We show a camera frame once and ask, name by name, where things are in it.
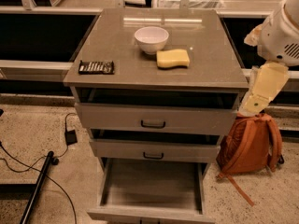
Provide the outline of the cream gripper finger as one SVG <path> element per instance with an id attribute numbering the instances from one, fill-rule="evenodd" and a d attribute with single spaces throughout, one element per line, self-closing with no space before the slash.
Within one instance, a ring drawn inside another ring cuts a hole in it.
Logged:
<path id="1" fill-rule="evenodd" d="M 238 112 L 245 117 L 258 115 L 277 97 L 289 79 L 289 68 L 281 63 L 265 63 L 253 68 L 249 90 L 242 99 Z"/>

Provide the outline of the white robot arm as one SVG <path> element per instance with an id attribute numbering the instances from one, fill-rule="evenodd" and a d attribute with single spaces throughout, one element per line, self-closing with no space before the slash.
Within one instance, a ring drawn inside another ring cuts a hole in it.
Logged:
<path id="1" fill-rule="evenodd" d="M 299 64 L 299 0 L 282 0 L 244 43 L 256 47 L 265 59 L 265 64 L 252 69 L 249 90 L 238 110 L 251 117 L 268 107 L 287 83 L 289 68 Z"/>

